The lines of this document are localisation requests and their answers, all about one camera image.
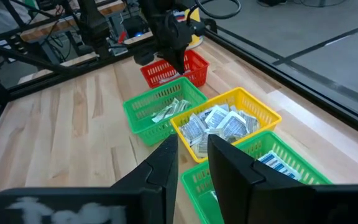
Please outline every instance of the wooden tabletop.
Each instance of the wooden tabletop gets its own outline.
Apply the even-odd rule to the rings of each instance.
[[[114,12],[119,12],[119,11],[123,10],[124,8],[125,8],[125,4],[123,3],[122,0],[117,0],[115,2],[98,7],[99,12],[104,16],[114,13]],[[49,11],[49,13],[54,14],[55,11],[56,10],[52,10],[52,11]],[[34,18],[34,20],[32,21],[32,23],[40,22],[45,19],[47,19],[46,16],[37,14],[36,17]],[[36,27],[33,29],[29,29],[27,31],[24,31],[21,34],[21,37],[22,37],[23,41],[28,42],[31,40],[37,40],[45,35],[48,35],[52,29],[53,29],[53,32],[57,32],[57,31],[60,31],[63,29],[67,29],[71,26],[76,26],[76,23],[72,17],[69,19],[66,19],[66,20],[61,20],[61,21],[57,22],[56,25],[55,25],[55,23],[56,22],[51,22],[51,23],[42,25],[40,27]]]
[[[334,183],[358,183],[357,131],[214,42],[195,50],[210,63],[200,87],[208,98],[245,88],[282,116],[275,132],[311,165]],[[140,164],[158,144],[132,134],[122,108],[149,90],[139,69],[128,58],[10,102],[0,120],[0,190],[107,187]],[[178,154],[181,175],[196,163],[181,142]],[[174,223],[200,222],[180,181],[175,205]]]

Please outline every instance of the red basket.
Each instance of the red basket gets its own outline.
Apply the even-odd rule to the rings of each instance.
[[[185,71],[190,70],[190,72],[177,78],[184,76],[187,77],[194,84],[194,86],[202,86],[206,81],[206,71],[208,69],[208,65],[209,63],[196,52],[187,50],[185,52]],[[166,60],[159,60],[158,62],[142,67],[140,70],[142,71],[142,74],[150,88],[156,88],[177,79],[174,78],[167,82],[160,83],[160,80],[172,77],[177,73],[177,71]]]

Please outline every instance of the white packet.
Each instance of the white packet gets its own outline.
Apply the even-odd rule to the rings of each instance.
[[[203,112],[199,113],[197,116],[200,120],[205,121],[205,118],[210,114],[210,112],[212,111],[213,107],[208,108],[206,110],[204,110]]]
[[[181,100],[177,106],[175,113],[182,112],[190,106],[190,102],[187,100]]]
[[[237,110],[236,106],[234,106],[234,105],[230,106],[230,110],[238,113],[238,110]]]
[[[172,103],[171,103],[171,105],[170,105],[172,107],[167,111],[167,113],[165,113],[164,119],[169,118],[169,117],[171,117],[172,115],[174,115],[176,113],[178,104],[179,104],[179,100],[174,98]]]
[[[228,113],[220,106],[214,106],[210,114],[205,118],[205,123],[209,128],[216,128]]]
[[[198,144],[201,141],[205,129],[204,123],[195,114],[190,116],[187,124],[180,127],[180,131],[190,146]]]
[[[287,163],[285,163],[276,153],[273,151],[269,151],[264,156],[258,159],[260,162],[264,163],[265,165],[285,174],[295,180],[300,180],[301,175],[290,167]]]
[[[254,133],[260,128],[259,121],[256,117],[251,116],[242,110],[240,110],[239,115],[247,122],[247,128],[250,133]]]
[[[152,121],[157,123],[157,122],[161,121],[162,119],[164,119],[166,113],[168,113],[168,110],[172,109],[172,107],[173,107],[172,105],[166,106],[164,109],[162,109],[160,112],[158,112],[154,118],[152,118]]]
[[[205,133],[201,138],[200,143],[198,143],[198,153],[200,155],[207,155],[208,152],[208,136],[210,134],[216,134],[221,138],[224,138],[222,129],[214,129],[214,128],[207,128],[205,129]]]
[[[174,78],[177,78],[177,77],[179,77],[179,76],[181,76],[178,72],[176,73],[176,74],[174,74],[173,76],[171,76],[171,77],[169,77],[169,78],[163,78],[163,79],[161,79],[160,81],[159,81],[159,83],[166,83],[166,82],[169,82],[170,80],[173,80]]]
[[[207,157],[208,154],[207,153],[201,153],[200,152],[200,144],[194,144],[191,146],[191,149],[193,150],[193,152],[196,154],[197,157],[199,157],[200,159]]]
[[[223,104],[223,105],[219,105],[220,108],[224,109],[227,112],[230,112],[229,110],[229,105],[228,104]]]
[[[226,139],[231,136],[244,137],[249,134],[246,121],[234,111],[230,111],[216,128],[223,130]]]
[[[175,113],[178,103],[179,103],[179,100],[174,98],[170,105],[166,106],[164,109],[162,109],[157,114],[155,114],[155,113],[152,114],[152,116],[154,116],[154,118],[152,118],[152,121],[157,123],[165,118],[169,118],[170,116],[172,116]]]

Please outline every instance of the yellow object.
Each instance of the yellow object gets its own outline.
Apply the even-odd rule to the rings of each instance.
[[[214,98],[208,100],[206,103],[203,103],[202,105],[199,105],[191,110],[179,114],[178,116],[170,120],[171,124],[173,128],[175,128],[175,131],[178,133],[179,138],[183,141],[184,145],[186,146],[194,161],[198,163],[204,162],[208,160],[208,158],[205,157],[199,159],[196,156],[196,154],[193,152],[193,150],[187,143],[185,137],[180,132],[179,127],[183,126],[189,121],[191,114],[199,114],[200,112],[203,112],[204,110],[211,108],[215,105],[221,105],[225,103],[227,103],[229,106],[235,105],[238,110],[243,110],[244,112],[255,116],[256,118],[258,118],[260,124],[260,128],[258,131],[249,134],[242,139],[239,139],[238,141],[234,142],[233,145],[236,145],[246,139],[249,139],[256,134],[261,133],[262,131],[273,130],[276,125],[282,120],[281,116],[278,113],[274,112],[272,109],[267,107],[265,104],[263,104],[261,101],[259,101],[257,98],[252,96],[250,93],[248,93],[245,89],[241,87],[237,87],[223,94],[220,94],[219,96],[215,96]]]
[[[185,11],[185,18],[187,18],[187,14],[189,13],[189,9],[187,9]],[[193,11],[193,13],[191,13],[190,18],[196,20],[196,21],[200,21],[200,10],[197,8],[196,10]],[[196,35],[192,35],[191,36],[191,43],[189,44],[189,46],[187,47],[187,49],[192,49],[194,47],[199,46],[200,43],[202,43],[203,38],[202,37],[197,37]]]

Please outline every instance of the gray floor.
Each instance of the gray floor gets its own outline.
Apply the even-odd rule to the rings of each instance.
[[[65,35],[59,35],[56,38],[61,40],[63,47],[59,47],[52,41],[51,44],[56,46],[64,56],[68,55],[67,60],[71,60],[77,57],[75,51],[72,48],[70,49],[70,43]],[[37,67],[23,62],[16,61],[13,63],[5,63],[0,69],[0,81],[4,87],[10,88],[17,85],[22,77],[33,74],[37,71]]]
[[[231,19],[219,20],[218,25],[281,57],[358,28],[358,0],[347,0],[339,6],[324,8],[305,7],[293,2],[262,7],[255,0],[240,1],[242,11]],[[318,1],[306,0],[306,3],[317,4]],[[327,4],[338,1],[326,0]],[[234,6],[228,0],[215,0],[208,3],[206,8],[215,14],[225,14],[231,12]],[[222,32],[218,33],[270,63],[277,60]],[[66,55],[69,43],[64,37],[61,40],[64,44],[62,54]],[[69,59],[75,57],[72,49]],[[278,68],[358,111],[358,33],[298,57],[293,62],[314,75],[305,75],[286,64]],[[9,88],[21,77],[36,71],[35,67],[21,62],[5,64],[0,70],[0,80]]]

